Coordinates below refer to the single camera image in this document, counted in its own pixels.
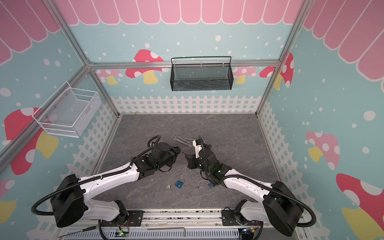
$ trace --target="red mushroom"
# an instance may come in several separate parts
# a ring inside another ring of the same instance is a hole
[[[339,164],[340,160],[340,147],[336,137],[330,134],[323,134],[320,132],[307,132],[306,138],[314,145],[313,148],[308,149],[312,160],[319,162],[322,156],[328,163],[328,167],[334,170]]]
[[[374,240],[384,236],[384,191],[346,174],[336,175],[340,190],[357,205],[357,209],[341,211],[352,231],[361,240]]]
[[[105,79],[107,79],[107,83],[109,85],[116,85],[118,83],[113,76],[123,76],[123,74],[118,69],[99,69],[96,71],[96,73],[103,83],[105,82]]]
[[[268,66],[260,72],[260,77],[266,78],[272,76],[274,67]],[[277,80],[274,84],[274,88],[279,91],[281,81],[284,79],[285,86],[289,88],[293,78],[293,55],[289,53],[287,61],[285,62],[283,69],[281,70]]]
[[[256,76],[256,68],[255,67],[238,67],[235,68],[233,71],[233,76],[237,77],[236,84],[243,84],[245,83],[245,76]]]
[[[133,62],[164,62],[164,60],[159,57],[156,53],[141,49],[137,52],[135,58],[133,59]],[[168,68],[153,68],[153,69],[127,69],[125,72],[125,75],[129,78],[136,78],[143,74],[144,76],[144,83],[145,84],[155,84],[159,80],[155,76],[154,71],[160,71],[160,72],[168,72]]]
[[[4,127],[7,140],[2,142],[3,145],[12,141],[17,134],[32,121],[32,114],[36,110],[38,110],[38,108],[23,108],[14,111],[5,118]],[[35,157],[36,149],[42,152],[45,158],[51,157],[58,143],[59,139],[57,137],[48,135],[43,129],[40,129],[12,160],[10,165],[13,173],[21,175],[29,170]]]
[[[0,180],[0,199],[15,184],[14,180]],[[0,201],[0,223],[5,223],[16,208],[16,201]]]

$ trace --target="logo on padlock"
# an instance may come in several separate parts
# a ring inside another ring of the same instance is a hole
[[[184,184],[184,178],[180,178],[176,183],[175,183],[175,186],[177,187],[177,188],[181,188],[182,186],[183,186],[183,184]]]

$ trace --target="white mesh basket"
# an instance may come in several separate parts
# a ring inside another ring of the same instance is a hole
[[[100,105],[98,92],[69,86],[42,113],[41,106],[32,117],[48,134],[80,137]]]

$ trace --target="gray tabletop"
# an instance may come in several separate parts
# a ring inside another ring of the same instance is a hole
[[[159,134],[160,142],[180,146],[182,152],[188,154],[194,150],[174,141],[172,136],[197,139],[201,135],[206,144],[212,145],[221,163],[260,181],[274,183],[278,179],[254,114],[124,115],[100,172],[129,162],[131,156],[147,149],[151,137]],[[185,182],[178,189],[174,184],[180,178]],[[253,200],[234,189],[209,188],[198,169],[187,168],[182,153],[171,171],[157,171],[139,181],[105,191],[95,199],[121,200],[130,209],[235,207],[242,199]]]

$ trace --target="wire mesh basket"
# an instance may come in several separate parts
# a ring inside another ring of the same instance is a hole
[[[47,108],[41,111],[41,106],[32,117],[48,134],[80,137],[100,105],[98,92],[69,86]]]
[[[172,91],[231,90],[230,56],[171,58]]]

